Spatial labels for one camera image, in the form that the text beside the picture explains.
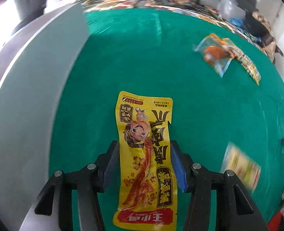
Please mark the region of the grey board panel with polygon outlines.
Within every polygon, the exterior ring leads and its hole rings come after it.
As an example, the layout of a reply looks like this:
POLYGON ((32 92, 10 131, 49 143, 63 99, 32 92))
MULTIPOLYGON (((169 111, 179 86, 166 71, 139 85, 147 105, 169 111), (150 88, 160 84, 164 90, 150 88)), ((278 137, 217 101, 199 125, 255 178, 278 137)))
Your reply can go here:
POLYGON ((19 230, 48 180, 54 118, 88 38, 82 5, 70 5, 31 36, 0 80, 0 220, 8 230, 19 230))

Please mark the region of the black bag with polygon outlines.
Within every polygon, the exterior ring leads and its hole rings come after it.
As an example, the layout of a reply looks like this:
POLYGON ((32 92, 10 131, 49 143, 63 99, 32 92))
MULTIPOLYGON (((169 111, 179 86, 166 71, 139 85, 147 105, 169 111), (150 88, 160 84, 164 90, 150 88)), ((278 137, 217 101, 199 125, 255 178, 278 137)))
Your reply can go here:
POLYGON ((245 14, 243 28, 256 37, 263 37, 268 34, 266 27, 261 22, 257 21, 249 12, 245 14))

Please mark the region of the blue plastic bag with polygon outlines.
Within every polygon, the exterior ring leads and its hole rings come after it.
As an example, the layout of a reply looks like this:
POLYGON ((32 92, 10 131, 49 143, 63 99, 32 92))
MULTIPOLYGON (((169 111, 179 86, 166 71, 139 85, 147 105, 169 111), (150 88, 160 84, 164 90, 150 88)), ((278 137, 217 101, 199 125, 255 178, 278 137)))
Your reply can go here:
POLYGON ((240 28, 241 29, 243 27, 244 21, 241 18, 231 18, 229 20, 229 23, 231 25, 233 25, 235 28, 240 28))

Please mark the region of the long yellow snack packet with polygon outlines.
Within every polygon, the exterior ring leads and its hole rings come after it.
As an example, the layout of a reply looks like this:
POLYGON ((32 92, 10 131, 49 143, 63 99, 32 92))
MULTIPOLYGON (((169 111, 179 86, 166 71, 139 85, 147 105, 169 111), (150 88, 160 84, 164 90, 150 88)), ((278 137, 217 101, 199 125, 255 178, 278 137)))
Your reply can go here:
POLYGON ((115 116, 121 184, 113 223, 128 230, 176 230, 177 182, 168 125, 173 100, 121 91, 115 116))

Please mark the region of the cream biscuit packet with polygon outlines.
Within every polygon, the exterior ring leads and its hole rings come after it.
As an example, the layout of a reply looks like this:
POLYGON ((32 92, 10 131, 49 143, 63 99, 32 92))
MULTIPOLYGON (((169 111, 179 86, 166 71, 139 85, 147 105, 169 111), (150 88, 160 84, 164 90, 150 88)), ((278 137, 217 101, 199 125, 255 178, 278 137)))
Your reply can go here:
POLYGON ((249 192, 255 191, 261 175, 261 166, 232 142, 227 145, 220 172, 227 170, 234 171, 249 192))

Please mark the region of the clear plastic bag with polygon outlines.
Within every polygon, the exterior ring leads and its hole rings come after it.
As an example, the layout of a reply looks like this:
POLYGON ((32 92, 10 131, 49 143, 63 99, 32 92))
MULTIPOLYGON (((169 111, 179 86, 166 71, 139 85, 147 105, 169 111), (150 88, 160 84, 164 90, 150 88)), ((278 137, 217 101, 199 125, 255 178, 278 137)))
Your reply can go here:
POLYGON ((220 0, 218 13, 224 20, 244 19, 246 15, 245 0, 220 0))

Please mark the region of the orange clear chicken packet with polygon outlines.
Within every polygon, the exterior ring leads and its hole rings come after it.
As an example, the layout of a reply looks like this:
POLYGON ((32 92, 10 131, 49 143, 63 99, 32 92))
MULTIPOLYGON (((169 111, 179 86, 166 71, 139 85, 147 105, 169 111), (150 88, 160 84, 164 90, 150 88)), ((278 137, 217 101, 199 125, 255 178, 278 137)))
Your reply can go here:
POLYGON ((221 39, 211 33, 193 47, 193 50, 201 53, 204 61, 222 78, 235 58, 235 48, 235 44, 229 38, 221 39))

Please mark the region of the long yellow patterned packet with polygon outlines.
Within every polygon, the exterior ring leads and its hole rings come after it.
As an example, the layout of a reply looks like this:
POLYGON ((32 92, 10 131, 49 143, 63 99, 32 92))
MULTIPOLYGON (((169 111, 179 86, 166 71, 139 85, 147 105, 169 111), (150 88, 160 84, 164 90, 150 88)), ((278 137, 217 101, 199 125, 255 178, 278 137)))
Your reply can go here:
POLYGON ((261 75, 252 60, 229 38, 224 38, 223 40, 226 42, 227 51, 230 53, 231 57, 233 59, 236 59, 250 75, 250 77, 255 81, 255 83, 259 85, 261 81, 261 75))

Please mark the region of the green tablecloth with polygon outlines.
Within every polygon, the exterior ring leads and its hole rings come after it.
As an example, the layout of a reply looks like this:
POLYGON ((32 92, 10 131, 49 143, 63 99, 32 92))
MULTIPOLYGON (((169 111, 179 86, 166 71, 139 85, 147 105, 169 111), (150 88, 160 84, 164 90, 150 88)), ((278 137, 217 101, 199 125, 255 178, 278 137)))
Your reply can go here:
POLYGON ((169 134, 181 150, 217 172, 228 143, 261 166, 253 199, 266 221, 284 188, 284 83, 268 57, 206 21, 154 9, 86 14, 90 37, 65 85, 55 117, 49 172, 94 162, 118 139, 121 91, 173 100, 169 134), (231 39, 261 74, 256 84, 237 61, 223 77, 193 48, 208 34, 231 39))

